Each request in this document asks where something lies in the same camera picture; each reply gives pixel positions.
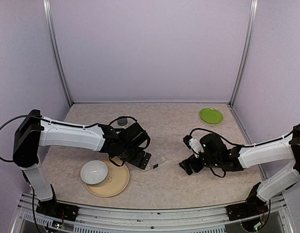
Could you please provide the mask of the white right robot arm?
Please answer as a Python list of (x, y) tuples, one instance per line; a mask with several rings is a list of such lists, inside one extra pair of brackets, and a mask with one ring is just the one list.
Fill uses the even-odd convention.
[(227, 173), (274, 161), (289, 160), (289, 163), (272, 177), (253, 186), (243, 204), (243, 212), (246, 215), (254, 215), (261, 209), (262, 203), (300, 181), (300, 124), (294, 126), (286, 135), (252, 145), (229, 142), (210, 130), (200, 139), (189, 133), (183, 138), (183, 142), (193, 152), (189, 158), (179, 163), (188, 175), (198, 173), (203, 168), (219, 168)]

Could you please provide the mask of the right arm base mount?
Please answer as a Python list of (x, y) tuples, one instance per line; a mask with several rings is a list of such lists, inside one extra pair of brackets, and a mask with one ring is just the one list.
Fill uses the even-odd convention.
[(228, 205), (226, 207), (229, 221), (259, 215), (262, 212), (268, 212), (269, 209), (266, 201), (261, 200), (257, 196), (257, 190), (260, 184), (261, 182), (253, 186), (245, 202)]

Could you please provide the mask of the orange pill bottle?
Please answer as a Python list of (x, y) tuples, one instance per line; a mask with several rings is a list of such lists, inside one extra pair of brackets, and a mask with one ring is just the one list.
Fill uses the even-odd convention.
[(120, 127), (126, 127), (128, 125), (128, 119), (127, 118), (117, 119), (117, 125)]

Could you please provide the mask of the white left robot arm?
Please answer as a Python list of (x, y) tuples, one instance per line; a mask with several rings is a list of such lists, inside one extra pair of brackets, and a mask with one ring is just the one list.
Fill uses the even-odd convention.
[(42, 116), (39, 110), (32, 110), (23, 119), (15, 132), (13, 161), (21, 168), (38, 200), (43, 202), (43, 208), (52, 216), (62, 212), (62, 204), (54, 199), (55, 192), (40, 167), (40, 146), (82, 148), (106, 153), (109, 159), (117, 157), (123, 164), (130, 163), (142, 170), (151, 158), (151, 154), (141, 146), (143, 143), (149, 146), (151, 139), (136, 120), (126, 128), (114, 128), (111, 123), (80, 125)]

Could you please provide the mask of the clear plastic pill organizer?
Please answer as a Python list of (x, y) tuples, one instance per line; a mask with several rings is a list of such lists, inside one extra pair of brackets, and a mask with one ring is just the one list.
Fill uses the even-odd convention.
[(161, 166), (163, 163), (167, 161), (166, 157), (162, 155), (152, 155), (151, 158), (148, 160), (148, 163), (145, 167), (145, 170), (143, 172), (148, 172), (150, 170), (156, 169), (159, 166)]

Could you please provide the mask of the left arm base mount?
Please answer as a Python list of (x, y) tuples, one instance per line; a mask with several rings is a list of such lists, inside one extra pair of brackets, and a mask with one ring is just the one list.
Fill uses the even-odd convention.
[(78, 206), (56, 200), (39, 201), (36, 208), (36, 212), (39, 214), (73, 222), (77, 218), (78, 211)]

